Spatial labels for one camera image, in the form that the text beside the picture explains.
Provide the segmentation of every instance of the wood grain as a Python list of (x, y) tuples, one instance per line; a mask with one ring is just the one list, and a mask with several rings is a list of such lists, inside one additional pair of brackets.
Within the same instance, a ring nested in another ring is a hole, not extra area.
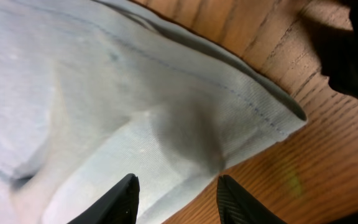
[[(280, 85), (308, 125), (225, 170), (288, 223), (326, 223), (358, 211), (358, 100), (321, 75), (300, 15), (351, 30), (330, 0), (136, 0), (222, 45)], [(220, 223), (216, 181), (166, 223)]]

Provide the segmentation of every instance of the seam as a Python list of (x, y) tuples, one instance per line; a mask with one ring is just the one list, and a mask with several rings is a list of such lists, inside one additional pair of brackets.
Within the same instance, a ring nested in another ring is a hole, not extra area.
[(266, 117), (252, 102), (250, 102), (247, 98), (241, 96), (241, 94), (239, 94), (238, 92), (236, 92), (235, 90), (232, 90), (230, 89), (229, 87), (225, 86), (225, 85), (222, 85), (220, 84), (219, 82), (216, 82), (214, 80), (211, 80), (209, 78), (206, 78), (202, 75), (199, 75), (197, 73), (193, 73), (193, 72), (189, 72), (189, 71), (186, 71), (184, 69), (181, 69), (181, 68), (176, 68), (176, 67), (173, 67), (172, 65), (168, 64), (167, 62), (164, 62), (163, 60), (160, 60), (159, 58), (156, 58), (156, 57), (153, 57), (149, 54), (147, 54), (146, 52), (144, 52), (143, 50), (141, 49), (138, 49), (137, 47), (135, 47), (134, 45), (126, 42), (125, 40), (121, 39), (120, 37), (118, 37), (117, 35), (109, 32), (108, 30), (106, 30), (105, 28), (101, 27), (100, 25), (98, 24), (95, 24), (91, 21), (88, 21), (86, 19), (82, 19), (82, 18), (79, 18), (79, 17), (75, 17), (75, 16), (72, 16), (71, 14), (67, 14), (65, 12), (60, 12), (60, 11), (55, 11), (53, 9), (45, 9), (45, 8), (42, 8), (42, 7), (38, 7), (38, 6), (34, 6), (34, 5), (31, 5), (31, 4), (26, 4), (26, 3), (23, 3), (23, 2), (20, 2), (18, 0), (11, 0), (12, 2), (16, 3), (16, 4), (19, 4), (21, 6), (25, 6), (25, 7), (29, 7), (31, 9), (34, 9), (36, 11), (43, 11), (43, 12), (48, 12), (48, 13), (51, 13), (51, 14), (55, 14), (55, 15), (58, 15), (58, 16), (63, 16), (63, 17), (67, 17), (69, 19), (72, 19), (74, 21), (78, 21), (82, 24), (88, 24), (92, 27), (95, 27), (97, 29), (99, 29), (101, 32), (105, 33), (106, 35), (110, 36), (112, 39), (114, 39), (116, 42), (119, 42), (121, 45), (127, 47), (128, 49), (130, 50), (133, 50), (135, 52), (137, 52), (139, 55), (151, 60), (151, 61), (154, 61), (154, 62), (157, 62), (158, 64), (172, 70), (172, 71), (177, 71), (177, 72), (180, 72), (180, 73), (184, 73), (186, 75), (189, 75), (191, 77), (195, 77), (199, 80), (202, 80), (206, 83), (209, 83), (210, 85), (213, 85), (213, 86), (216, 86), (218, 88), (221, 88), (223, 90), (227, 90), (227, 91), (230, 91), (233, 95), (239, 97), (240, 99), (242, 99), (243, 101), (245, 101), (251, 108), (253, 108), (253, 111), (256, 115), (260, 116), (262, 118), (263, 121), (265, 121), (266, 123), (268, 123), (268, 125), (270, 127), (272, 127), (274, 130), (276, 130), (278, 133), (284, 135), (284, 136), (287, 136), (288, 134), (283, 132), (280, 128), (277, 127), (276, 124), (273, 124), (270, 120), (270, 118)]

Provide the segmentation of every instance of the wooden floor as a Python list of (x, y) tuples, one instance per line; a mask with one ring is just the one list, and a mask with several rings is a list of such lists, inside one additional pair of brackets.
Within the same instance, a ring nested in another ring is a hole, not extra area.
[[(136, 0), (234, 52), (291, 94), (310, 121), (285, 142), (226, 170), (288, 223), (358, 211), (358, 100), (320, 74), (301, 16), (351, 29), (334, 0)], [(220, 223), (216, 182), (167, 223)]]

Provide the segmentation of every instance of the stitching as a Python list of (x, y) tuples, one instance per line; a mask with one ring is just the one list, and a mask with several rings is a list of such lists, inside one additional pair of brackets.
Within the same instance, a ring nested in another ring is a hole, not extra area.
[(238, 92), (236, 92), (235, 90), (232, 90), (230, 89), (229, 87), (225, 86), (225, 85), (222, 85), (216, 81), (213, 81), (209, 78), (206, 78), (202, 75), (198, 75), (197, 73), (192, 73), (192, 72), (189, 72), (189, 71), (186, 71), (184, 69), (181, 69), (181, 68), (176, 68), (176, 67), (173, 67), (171, 66), (170, 64), (168, 64), (167, 62), (164, 62), (163, 60), (160, 60), (159, 58), (155, 58), (149, 54), (147, 54), (146, 52), (144, 52), (143, 50), (140, 50), (138, 48), (136, 48), (134, 45), (126, 42), (125, 40), (121, 39), (120, 37), (118, 37), (117, 35), (109, 32), (108, 30), (106, 30), (105, 28), (101, 27), (100, 25), (98, 24), (95, 24), (91, 21), (87, 21), (85, 19), (82, 19), (82, 18), (79, 18), (79, 17), (75, 17), (75, 16), (72, 16), (70, 14), (67, 14), (65, 12), (59, 12), (59, 11), (54, 11), (52, 9), (45, 9), (45, 8), (42, 8), (42, 7), (38, 7), (38, 6), (33, 6), (31, 4), (26, 4), (26, 3), (23, 3), (23, 2), (20, 2), (18, 0), (11, 0), (12, 2), (16, 3), (16, 4), (19, 4), (19, 5), (22, 5), (22, 6), (25, 6), (25, 7), (29, 7), (31, 9), (34, 9), (36, 11), (43, 11), (43, 12), (48, 12), (48, 13), (51, 13), (51, 14), (56, 14), (58, 16), (63, 16), (63, 17), (67, 17), (69, 19), (72, 19), (74, 21), (78, 21), (82, 24), (88, 24), (90, 26), (93, 26), (97, 29), (99, 29), (100, 31), (102, 31), (103, 33), (105, 33), (106, 35), (110, 36), (112, 39), (114, 39), (116, 42), (119, 42), (121, 45), (127, 47), (128, 49), (130, 50), (133, 50), (135, 52), (137, 52), (139, 55), (151, 60), (151, 61), (154, 61), (154, 62), (157, 62), (158, 64), (170, 69), (170, 70), (173, 70), (173, 71), (178, 71), (178, 72), (181, 72), (181, 73), (184, 73), (186, 75), (189, 75), (189, 76), (192, 76), (192, 77), (195, 77), (199, 80), (202, 80), (206, 83), (209, 83), (210, 85), (214, 85), (216, 87), (219, 87), (219, 88), (222, 88), (224, 90), (229, 90), (233, 95), (239, 97), (240, 99), (242, 99), (243, 101), (245, 101), (251, 108), (254, 109), (254, 112), (256, 115), (260, 116), (262, 118), (263, 121), (267, 122), (269, 124), (269, 126), (271, 126), (272, 128), (274, 128), (277, 132), (279, 132), (280, 134), (282, 135), (285, 135), (287, 136), (288, 134), (283, 132), (281, 129), (279, 129), (277, 127), (276, 124), (273, 124), (270, 120), (270, 118), (267, 118), (265, 117), (265, 115), (263, 113), (260, 112), (260, 110), (252, 103), (250, 102), (247, 98), (241, 96)]

